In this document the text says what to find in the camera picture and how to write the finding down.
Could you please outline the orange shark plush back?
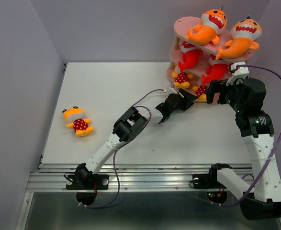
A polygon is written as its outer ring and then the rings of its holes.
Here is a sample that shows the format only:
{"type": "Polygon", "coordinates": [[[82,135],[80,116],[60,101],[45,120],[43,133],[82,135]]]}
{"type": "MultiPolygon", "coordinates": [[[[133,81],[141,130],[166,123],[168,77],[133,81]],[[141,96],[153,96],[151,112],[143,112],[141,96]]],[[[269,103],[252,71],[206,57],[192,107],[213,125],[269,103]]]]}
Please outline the orange shark plush back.
{"type": "Polygon", "coordinates": [[[230,31],[232,39],[218,48],[216,60],[221,58],[234,59],[238,58],[249,49],[258,50],[259,43],[256,42],[262,36],[262,28],[258,22],[250,17],[250,15],[237,22],[230,31]]]}

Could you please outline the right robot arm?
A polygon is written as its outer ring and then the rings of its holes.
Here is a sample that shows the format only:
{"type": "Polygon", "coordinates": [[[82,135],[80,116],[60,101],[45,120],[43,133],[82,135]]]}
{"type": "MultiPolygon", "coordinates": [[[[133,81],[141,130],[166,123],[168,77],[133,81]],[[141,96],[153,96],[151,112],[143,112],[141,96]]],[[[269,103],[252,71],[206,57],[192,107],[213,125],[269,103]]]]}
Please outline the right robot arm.
{"type": "Polygon", "coordinates": [[[281,178],[272,152],[274,128],[270,116],[261,108],[266,96],[265,84],[254,78],[238,79],[233,84],[213,80],[206,89],[207,102],[218,93],[218,103],[235,111],[235,122],[248,150],[254,176],[249,185],[228,164],[211,166],[209,185],[225,186],[236,198],[247,220],[281,217],[281,178]]]}

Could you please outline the red shark plush front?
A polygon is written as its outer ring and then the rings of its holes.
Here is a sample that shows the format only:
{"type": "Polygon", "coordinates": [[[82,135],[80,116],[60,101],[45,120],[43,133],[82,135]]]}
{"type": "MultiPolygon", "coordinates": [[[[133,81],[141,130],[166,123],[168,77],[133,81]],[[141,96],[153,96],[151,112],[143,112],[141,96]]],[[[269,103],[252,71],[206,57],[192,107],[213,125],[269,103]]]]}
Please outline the red shark plush front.
{"type": "Polygon", "coordinates": [[[233,64],[223,59],[216,59],[216,56],[211,54],[208,58],[210,67],[206,70],[206,75],[201,76],[201,85],[205,86],[213,80],[221,80],[222,77],[229,72],[229,67],[233,64]]]}

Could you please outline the orange shark plush facing camera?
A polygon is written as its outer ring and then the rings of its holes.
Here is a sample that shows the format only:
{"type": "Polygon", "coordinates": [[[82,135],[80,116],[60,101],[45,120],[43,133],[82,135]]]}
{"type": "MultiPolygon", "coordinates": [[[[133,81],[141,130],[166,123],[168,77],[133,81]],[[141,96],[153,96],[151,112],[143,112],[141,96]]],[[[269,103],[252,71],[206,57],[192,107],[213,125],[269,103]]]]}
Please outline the orange shark plush facing camera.
{"type": "Polygon", "coordinates": [[[227,16],[220,9],[211,9],[204,12],[201,16],[201,23],[191,27],[186,35],[186,40],[190,40],[195,44],[204,46],[210,42],[214,45],[219,44],[219,35],[227,28],[227,16]]]}

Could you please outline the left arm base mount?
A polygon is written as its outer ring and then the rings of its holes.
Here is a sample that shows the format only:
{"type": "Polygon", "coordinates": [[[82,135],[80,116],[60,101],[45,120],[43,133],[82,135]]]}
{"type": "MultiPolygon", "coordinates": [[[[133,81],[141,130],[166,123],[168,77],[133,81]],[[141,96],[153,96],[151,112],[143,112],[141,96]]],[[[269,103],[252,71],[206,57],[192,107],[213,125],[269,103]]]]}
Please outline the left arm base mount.
{"type": "Polygon", "coordinates": [[[89,207],[98,195],[98,190],[108,190],[109,175],[97,174],[87,182],[81,182],[75,174],[64,174],[66,189],[76,190],[76,200],[80,205],[89,207]]]}

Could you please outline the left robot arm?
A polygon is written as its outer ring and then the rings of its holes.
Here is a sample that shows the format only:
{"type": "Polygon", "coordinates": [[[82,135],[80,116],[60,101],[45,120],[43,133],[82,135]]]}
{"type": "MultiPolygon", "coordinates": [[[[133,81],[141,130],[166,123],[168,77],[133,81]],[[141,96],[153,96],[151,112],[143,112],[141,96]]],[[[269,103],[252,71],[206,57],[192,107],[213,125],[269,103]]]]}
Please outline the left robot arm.
{"type": "MultiPolygon", "coordinates": [[[[183,89],[168,94],[164,102],[155,109],[160,112],[159,123],[166,122],[175,111],[186,111],[198,97],[183,89]]],[[[138,103],[133,104],[114,123],[112,132],[105,143],[84,163],[79,164],[75,171],[65,175],[67,190],[107,190],[109,188],[109,175],[100,171],[109,158],[115,159],[116,153],[132,142],[148,125],[152,114],[146,118],[139,109],[138,103]]]]}

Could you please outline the red shark plush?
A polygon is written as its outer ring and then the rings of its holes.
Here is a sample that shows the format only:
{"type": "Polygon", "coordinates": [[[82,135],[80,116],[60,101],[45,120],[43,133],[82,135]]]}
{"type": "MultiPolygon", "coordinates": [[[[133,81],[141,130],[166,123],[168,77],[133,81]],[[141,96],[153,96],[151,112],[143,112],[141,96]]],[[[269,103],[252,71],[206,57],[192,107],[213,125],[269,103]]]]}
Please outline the red shark plush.
{"type": "Polygon", "coordinates": [[[203,55],[203,51],[193,44],[184,41],[180,50],[182,52],[182,61],[178,62],[178,67],[181,72],[186,69],[192,69],[198,63],[198,59],[203,55]]]}
{"type": "Polygon", "coordinates": [[[229,72],[229,67],[233,64],[223,59],[216,59],[216,56],[211,54],[208,58],[210,67],[206,70],[206,75],[201,76],[201,85],[205,86],[213,80],[221,80],[222,77],[229,72]]]}

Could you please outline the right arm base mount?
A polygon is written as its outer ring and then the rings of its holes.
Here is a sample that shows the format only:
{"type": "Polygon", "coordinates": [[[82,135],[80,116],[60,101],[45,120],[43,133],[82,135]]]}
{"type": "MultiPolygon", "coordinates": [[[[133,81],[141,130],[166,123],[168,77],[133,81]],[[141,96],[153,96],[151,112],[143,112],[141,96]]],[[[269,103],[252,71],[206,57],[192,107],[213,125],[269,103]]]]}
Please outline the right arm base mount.
{"type": "Polygon", "coordinates": [[[227,188],[217,181],[211,181],[208,173],[193,174],[190,187],[204,189],[209,202],[224,204],[228,199],[227,188]]]}

